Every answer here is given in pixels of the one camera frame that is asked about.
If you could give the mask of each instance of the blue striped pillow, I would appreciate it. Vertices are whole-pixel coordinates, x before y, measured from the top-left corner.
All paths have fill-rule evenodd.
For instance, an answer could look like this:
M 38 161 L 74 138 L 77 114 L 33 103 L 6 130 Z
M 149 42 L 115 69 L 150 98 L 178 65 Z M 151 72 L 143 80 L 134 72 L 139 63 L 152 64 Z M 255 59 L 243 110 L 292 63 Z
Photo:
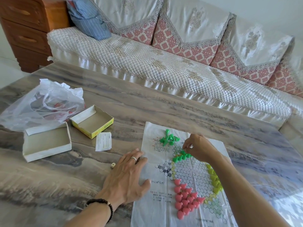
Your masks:
M 67 8 L 71 20 L 84 34 L 99 41 L 111 36 L 108 26 L 90 0 L 67 1 Z

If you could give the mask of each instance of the person's left hand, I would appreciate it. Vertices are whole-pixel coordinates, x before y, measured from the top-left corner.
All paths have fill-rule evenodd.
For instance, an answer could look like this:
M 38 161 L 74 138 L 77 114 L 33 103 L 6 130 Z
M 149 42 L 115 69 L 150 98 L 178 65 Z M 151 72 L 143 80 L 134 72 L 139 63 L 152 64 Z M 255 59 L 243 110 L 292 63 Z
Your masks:
M 119 205 L 143 197 L 151 186 L 150 179 L 147 179 L 142 186 L 139 185 L 141 170 L 147 163 L 147 158 L 141 158 L 137 164 L 135 164 L 135 159 L 132 158 L 138 159 L 142 155 L 143 152 L 137 148 L 122 156 L 105 179 L 103 189 L 95 198 L 107 200 L 115 211 Z

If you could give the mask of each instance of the wall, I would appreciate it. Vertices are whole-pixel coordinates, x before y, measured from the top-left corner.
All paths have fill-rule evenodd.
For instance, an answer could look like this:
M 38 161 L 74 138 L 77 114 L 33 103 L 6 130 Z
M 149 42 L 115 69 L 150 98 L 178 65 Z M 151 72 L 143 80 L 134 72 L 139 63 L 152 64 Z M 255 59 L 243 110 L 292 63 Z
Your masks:
M 17 61 L 15 58 L 11 46 L 7 41 L 2 26 L 0 24 L 0 57 L 4 57 L 13 61 Z
M 303 40 L 303 0 L 202 0 Z

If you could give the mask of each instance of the ring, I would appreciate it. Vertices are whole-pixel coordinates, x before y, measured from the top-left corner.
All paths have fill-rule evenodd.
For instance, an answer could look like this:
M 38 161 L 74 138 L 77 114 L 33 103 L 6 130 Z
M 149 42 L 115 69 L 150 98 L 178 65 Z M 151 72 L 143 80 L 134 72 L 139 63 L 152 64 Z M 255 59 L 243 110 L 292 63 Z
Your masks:
M 137 159 L 135 157 L 132 156 L 131 159 L 134 159 L 137 162 Z

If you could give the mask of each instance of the black beaded bracelet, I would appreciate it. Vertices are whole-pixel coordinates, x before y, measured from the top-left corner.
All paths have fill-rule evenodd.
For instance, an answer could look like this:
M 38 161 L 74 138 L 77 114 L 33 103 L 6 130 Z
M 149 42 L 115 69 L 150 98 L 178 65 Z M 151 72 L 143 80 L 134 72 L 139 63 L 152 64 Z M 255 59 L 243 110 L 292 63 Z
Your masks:
M 111 209 L 111 217 L 110 217 L 109 220 L 108 220 L 108 222 L 109 222 L 109 221 L 112 219 L 113 214 L 114 214 L 114 209 L 113 209 L 111 203 L 109 203 L 108 201 L 106 201 L 105 199 L 102 199 L 102 198 L 100 198 L 100 199 L 90 199 L 90 200 L 87 201 L 85 207 L 88 206 L 88 205 L 91 204 L 91 203 L 94 203 L 94 202 L 107 204 L 107 205 L 110 207 L 110 209 Z

